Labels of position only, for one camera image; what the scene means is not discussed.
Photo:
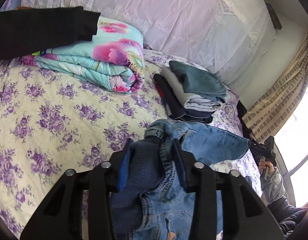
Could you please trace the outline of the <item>grey knit sleeve forearm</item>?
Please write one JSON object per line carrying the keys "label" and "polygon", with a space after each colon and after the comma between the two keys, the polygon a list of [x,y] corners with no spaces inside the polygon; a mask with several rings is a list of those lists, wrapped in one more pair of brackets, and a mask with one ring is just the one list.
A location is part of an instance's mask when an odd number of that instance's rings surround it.
{"label": "grey knit sleeve forearm", "polygon": [[274,167],[274,172],[268,174],[267,178],[261,178],[261,189],[268,204],[271,204],[285,195],[283,179],[277,167]]}

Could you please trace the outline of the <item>person right hand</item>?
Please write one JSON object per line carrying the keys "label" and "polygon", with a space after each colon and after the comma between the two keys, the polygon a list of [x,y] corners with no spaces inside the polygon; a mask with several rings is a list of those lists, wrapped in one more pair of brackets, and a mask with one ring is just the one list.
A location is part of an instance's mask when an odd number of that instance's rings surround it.
{"label": "person right hand", "polygon": [[265,158],[260,159],[258,163],[258,169],[263,179],[266,179],[269,174],[274,172],[273,164],[270,161],[266,161]]}

